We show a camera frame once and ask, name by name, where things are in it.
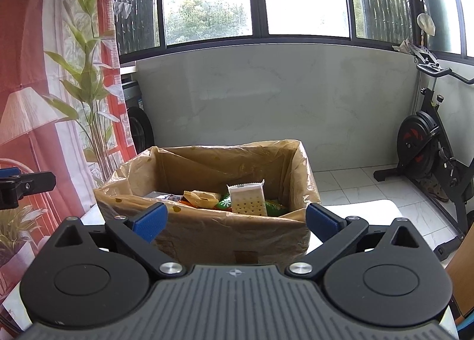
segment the exercise bike handlebar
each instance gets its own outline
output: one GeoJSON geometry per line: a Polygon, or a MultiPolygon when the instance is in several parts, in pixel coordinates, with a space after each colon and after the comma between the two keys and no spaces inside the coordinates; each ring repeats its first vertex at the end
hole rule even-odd
{"type": "Polygon", "coordinates": [[[427,65],[423,63],[419,63],[416,65],[416,68],[420,70],[421,72],[425,73],[426,75],[433,77],[433,78],[441,78],[444,76],[452,76],[454,78],[459,79],[460,81],[466,83],[466,84],[474,84],[474,78],[471,80],[468,80],[464,78],[463,76],[460,76],[459,74],[456,74],[453,72],[453,70],[447,68],[447,69],[441,69],[440,67],[433,66],[433,65],[427,65]]]}

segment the blue gripper pad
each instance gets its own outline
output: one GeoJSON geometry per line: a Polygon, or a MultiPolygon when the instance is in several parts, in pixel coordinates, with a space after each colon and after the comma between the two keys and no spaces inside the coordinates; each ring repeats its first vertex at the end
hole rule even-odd
{"type": "Polygon", "coordinates": [[[311,203],[306,208],[306,226],[321,242],[326,242],[345,228],[347,222],[325,207],[311,203]]]}
{"type": "Polygon", "coordinates": [[[0,178],[11,177],[12,175],[20,175],[21,171],[17,167],[7,167],[6,169],[0,169],[0,178]]]}
{"type": "Polygon", "coordinates": [[[164,203],[155,203],[144,212],[129,218],[127,226],[146,242],[152,242],[166,226],[168,210],[164,203]]]}

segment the lampshade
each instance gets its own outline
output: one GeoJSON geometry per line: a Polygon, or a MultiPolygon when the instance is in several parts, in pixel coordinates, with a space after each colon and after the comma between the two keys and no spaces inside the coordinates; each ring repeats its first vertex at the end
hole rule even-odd
{"type": "Polygon", "coordinates": [[[13,92],[8,96],[0,121],[0,145],[65,117],[31,87],[13,92]]]}

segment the exercise bike flywheel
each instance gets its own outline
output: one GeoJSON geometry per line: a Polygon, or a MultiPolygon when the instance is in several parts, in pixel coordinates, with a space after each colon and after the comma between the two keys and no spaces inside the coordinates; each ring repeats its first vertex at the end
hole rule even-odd
{"type": "Polygon", "coordinates": [[[397,136],[397,154],[400,162],[406,163],[407,177],[421,179],[426,177],[433,167],[438,151],[438,139],[431,132],[437,125],[422,111],[410,115],[401,123],[397,136]],[[430,139],[426,146],[413,157],[413,151],[430,139]]]}

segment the silver bolt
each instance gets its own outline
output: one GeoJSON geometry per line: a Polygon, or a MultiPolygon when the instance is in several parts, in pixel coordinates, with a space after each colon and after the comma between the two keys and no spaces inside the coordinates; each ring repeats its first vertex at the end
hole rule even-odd
{"type": "Polygon", "coordinates": [[[294,262],[289,266],[290,272],[295,273],[297,275],[307,275],[311,273],[313,267],[311,264],[307,262],[294,262]]]}
{"type": "Polygon", "coordinates": [[[160,271],[167,275],[176,275],[182,272],[182,265],[177,262],[165,262],[160,265],[160,271]]]}

